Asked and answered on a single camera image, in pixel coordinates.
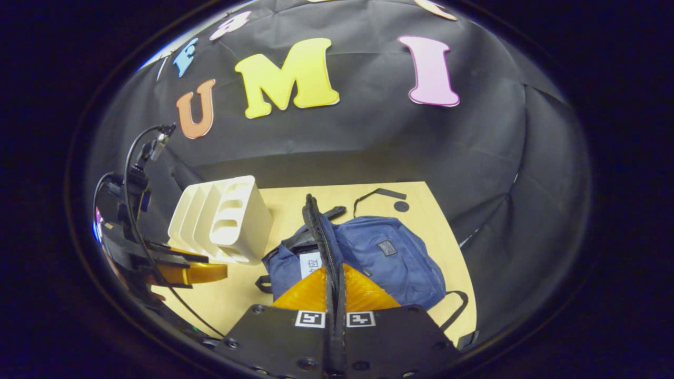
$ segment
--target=yellow letter m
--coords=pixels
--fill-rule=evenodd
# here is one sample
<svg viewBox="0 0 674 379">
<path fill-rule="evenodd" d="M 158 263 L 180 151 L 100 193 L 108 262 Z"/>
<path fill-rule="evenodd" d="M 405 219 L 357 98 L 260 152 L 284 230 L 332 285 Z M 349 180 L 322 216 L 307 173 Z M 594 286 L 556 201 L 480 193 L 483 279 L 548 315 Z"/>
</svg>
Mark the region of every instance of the yellow letter m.
<svg viewBox="0 0 674 379">
<path fill-rule="evenodd" d="M 234 70 L 243 76 L 248 98 L 246 117 L 254 119 L 272 112 L 272 106 L 264 100 L 262 91 L 279 109 L 288 108 L 295 82 L 297 96 L 293 102 L 299 108 L 338 103 L 339 93 L 330 87 L 326 67 L 326 49 L 331 44 L 327 38 L 299 41 L 290 48 L 282 69 L 262 54 L 240 61 Z"/>
</svg>

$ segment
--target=black fabric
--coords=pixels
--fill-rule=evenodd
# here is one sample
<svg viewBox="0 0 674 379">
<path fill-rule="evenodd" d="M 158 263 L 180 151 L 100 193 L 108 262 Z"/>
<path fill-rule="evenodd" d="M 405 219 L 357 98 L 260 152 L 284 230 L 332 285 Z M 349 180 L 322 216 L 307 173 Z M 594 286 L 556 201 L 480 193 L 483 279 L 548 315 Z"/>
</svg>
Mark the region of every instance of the black fabric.
<svg viewBox="0 0 674 379">
<path fill-rule="evenodd" d="M 462 251 L 481 339 L 528 317 L 562 284 L 590 208 L 587 151 L 573 108 L 526 54 L 455 9 L 459 21 L 449 22 L 413 1 L 258 0 L 245 10 L 253 13 L 241 29 L 211 42 L 217 22 L 195 36 L 182 78 L 174 53 L 161 73 L 162 60 L 140 69 L 101 115 L 91 190 L 104 172 L 121 170 L 140 130 L 178 122 L 177 99 L 216 79 L 212 129 L 196 140 L 178 131 L 169 153 L 147 166 L 153 199 L 140 216 L 143 235 L 166 241 L 181 188 L 198 180 L 253 175 L 260 188 L 425 181 L 456 239 L 472 236 Z M 450 46 L 459 105 L 410 101 L 414 63 L 402 35 Z M 262 53 L 280 67 L 291 46 L 315 37 L 332 41 L 326 64 L 340 102 L 299 109 L 291 101 L 247 119 L 236 63 Z M 201 119 L 199 96 L 192 111 Z"/>
</svg>

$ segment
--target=black strap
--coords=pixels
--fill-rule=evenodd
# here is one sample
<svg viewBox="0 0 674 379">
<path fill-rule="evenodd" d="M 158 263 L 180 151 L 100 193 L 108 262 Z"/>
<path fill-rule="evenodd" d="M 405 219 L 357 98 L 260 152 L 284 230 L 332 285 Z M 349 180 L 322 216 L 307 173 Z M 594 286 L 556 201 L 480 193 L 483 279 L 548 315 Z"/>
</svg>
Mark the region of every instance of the black strap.
<svg viewBox="0 0 674 379">
<path fill-rule="evenodd" d="M 272 279 L 269 275 L 262 275 L 257 278 L 255 285 L 264 293 L 272 293 Z"/>
<path fill-rule="evenodd" d="M 392 198 L 401 199 L 401 200 L 406 200 L 406 199 L 407 199 L 407 195 L 406 195 L 406 194 L 401 194 L 400 192 L 391 191 L 390 189 L 377 188 L 377 189 L 375 189 L 374 191 L 370 192 L 369 194 L 361 196 L 360 198 L 358 198 L 358 199 L 356 200 L 355 203 L 353 203 L 353 216 L 354 216 L 354 218 L 356 217 L 356 207 L 358 206 L 358 203 L 359 203 L 361 200 L 364 200 L 366 197 L 368 197 L 368 196 L 370 196 L 370 195 L 373 195 L 373 194 L 379 194 L 379 195 L 384 195 L 384 196 L 391 196 Z"/>
<path fill-rule="evenodd" d="M 302 209 L 305 224 L 316 240 L 326 267 L 326 338 L 324 340 L 323 367 L 331 378 L 343 378 L 346 371 L 345 324 L 346 324 L 346 285 L 344 267 L 336 264 L 333 251 L 339 250 L 337 245 L 330 245 L 327 234 L 319 217 L 316 199 L 307 194 L 307 205 Z"/>
<path fill-rule="evenodd" d="M 450 325 L 452 325 L 454 323 L 454 321 L 456 321 L 456 319 L 459 318 L 459 316 L 461 316 L 461 313 L 463 313 L 463 311 L 468 306 L 468 295 L 466 295 L 465 292 L 448 291 L 448 292 L 445 292 L 445 296 L 447 296 L 451 293 L 455 293 L 456 295 L 459 295 L 459 297 L 461 297 L 461 300 L 463 301 L 463 304 L 461 304 L 461 306 L 456 311 L 454 311 L 454 313 L 450 316 L 450 318 L 448 318 L 447 321 L 445 321 L 445 323 L 440 326 L 440 330 L 442 330 L 443 332 L 445 330 L 447 330 L 447 328 L 449 328 Z"/>
</svg>

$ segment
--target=orange plastic part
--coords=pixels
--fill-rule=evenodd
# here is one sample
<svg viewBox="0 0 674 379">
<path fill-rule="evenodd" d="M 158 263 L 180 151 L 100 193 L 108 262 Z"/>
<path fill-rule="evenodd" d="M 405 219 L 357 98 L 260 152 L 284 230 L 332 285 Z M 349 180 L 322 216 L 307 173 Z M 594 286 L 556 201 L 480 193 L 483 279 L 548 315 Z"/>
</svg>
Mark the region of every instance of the orange plastic part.
<svg viewBox="0 0 674 379">
<path fill-rule="evenodd" d="M 364 312 L 400 307 L 400 304 L 367 276 L 344 265 L 346 311 Z M 273 304 L 290 310 L 326 311 L 326 269 L 321 267 L 295 283 Z"/>
</svg>

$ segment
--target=screw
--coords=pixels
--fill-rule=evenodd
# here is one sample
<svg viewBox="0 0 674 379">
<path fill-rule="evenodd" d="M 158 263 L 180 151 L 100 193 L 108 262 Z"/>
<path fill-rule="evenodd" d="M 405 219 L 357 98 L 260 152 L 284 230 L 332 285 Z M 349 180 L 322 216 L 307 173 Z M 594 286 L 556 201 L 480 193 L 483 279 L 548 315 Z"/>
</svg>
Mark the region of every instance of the screw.
<svg viewBox="0 0 674 379">
<path fill-rule="evenodd" d="M 435 345 L 433 345 L 433 346 L 431 347 L 431 349 L 433 349 L 433 350 L 442 350 L 442 349 L 444 349 L 444 348 L 446 348 L 446 347 L 447 347 L 447 343 L 445 343 L 445 342 L 438 342 L 438 343 L 436 343 Z"/>
<path fill-rule="evenodd" d="M 233 339 L 227 340 L 226 344 L 227 344 L 227 347 L 232 349 L 232 350 L 237 349 L 239 347 L 239 343 L 234 341 Z"/>
<path fill-rule="evenodd" d="M 365 361 L 359 361 L 353 364 L 353 369 L 358 371 L 365 371 L 370 368 L 370 363 Z"/>
<path fill-rule="evenodd" d="M 316 362 L 315 362 L 313 359 L 307 358 L 307 359 L 302 359 L 301 361 L 297 362 L 297 365 L 298 365 L 302 370 L 309 371 L 309 370 L 311 370 L 312 368 L 316 367 L 317 364 L 316 364 Z"/>
</svg>

